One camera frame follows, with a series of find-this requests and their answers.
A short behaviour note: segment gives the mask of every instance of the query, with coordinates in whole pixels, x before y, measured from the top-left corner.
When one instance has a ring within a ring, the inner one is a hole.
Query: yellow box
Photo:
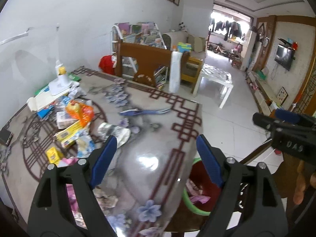
[[[82,128],[80,121],[77,121],[65,130],[56,133],[55,137],[61,143],[63,148],[68,148],[75,143],[75,134]]]
[[[50,164],[58,164],[59,161],[64,157],[64,155],[56,149],[56,147],[52,147],[46,151],[46,156]]]

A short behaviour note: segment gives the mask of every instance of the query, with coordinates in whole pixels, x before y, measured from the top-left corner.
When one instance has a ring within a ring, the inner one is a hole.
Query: yellow cap
[[[60,67],[59,68],[59,74],[60,75],[65,75],[66,73],[67,73],[67,71],[66,71],[65,67]]]

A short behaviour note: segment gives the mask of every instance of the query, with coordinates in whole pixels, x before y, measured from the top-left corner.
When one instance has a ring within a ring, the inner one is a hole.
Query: red bag
[[[113,68],[113,62],[112,62],[112,56],[107,55],[104,56],[99,63],[99,68],[104,72],[111,75],[115,75],[114,68]]]

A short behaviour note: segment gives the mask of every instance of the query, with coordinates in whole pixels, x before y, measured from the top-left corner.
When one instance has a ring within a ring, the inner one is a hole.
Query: white side table
[[[221,90],[221,97],[223,98],[223,101],[221,105],[219,106],[222,108],[224,104],[226,103],[228,96],[230,95],[230,92],[233,89],[233,81],[232,81],[232,75],[229,72],[222,71],[214,66],[204,64],[200,75],[198,76],[197,83],[195,85],[194,91],[193,91],[193,97],[196,97],[198,93],[198,89],[201,84],[202,77],[205,77],[211,81],[214,81],[216,83],[220,83],[223,85],[223,88]]]

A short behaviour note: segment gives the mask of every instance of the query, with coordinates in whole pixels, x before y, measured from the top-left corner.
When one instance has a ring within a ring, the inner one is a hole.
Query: white towel
[[[170,63],[169,92],[176,93],[180,87],[181,81],[181,52],[173,51]]]

